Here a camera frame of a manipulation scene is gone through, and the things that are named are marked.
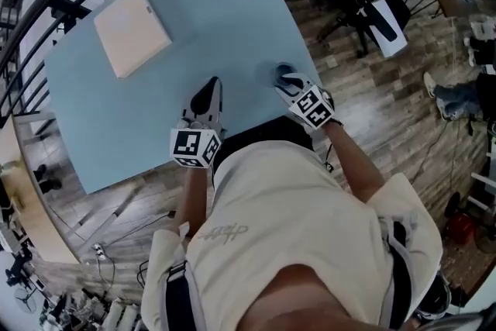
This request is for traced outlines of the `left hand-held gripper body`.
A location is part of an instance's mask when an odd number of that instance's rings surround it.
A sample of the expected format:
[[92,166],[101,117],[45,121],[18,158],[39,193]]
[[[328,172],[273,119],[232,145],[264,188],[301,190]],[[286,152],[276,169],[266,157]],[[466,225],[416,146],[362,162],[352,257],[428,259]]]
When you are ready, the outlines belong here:
[[226,132],[219,121],[221,114],[222,104],[211,105],[202,114],[184,108],[170,131],[170,157],[182,167],[211,167]]

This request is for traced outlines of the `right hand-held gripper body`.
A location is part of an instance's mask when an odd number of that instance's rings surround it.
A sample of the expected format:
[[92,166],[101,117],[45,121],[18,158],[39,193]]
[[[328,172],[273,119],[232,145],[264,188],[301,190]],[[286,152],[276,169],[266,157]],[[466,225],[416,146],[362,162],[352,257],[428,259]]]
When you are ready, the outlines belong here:
[[328,122],[342,125],[337,119],[330,96],[316,84],[304,91],[291,104],[289,111],[314,130]]

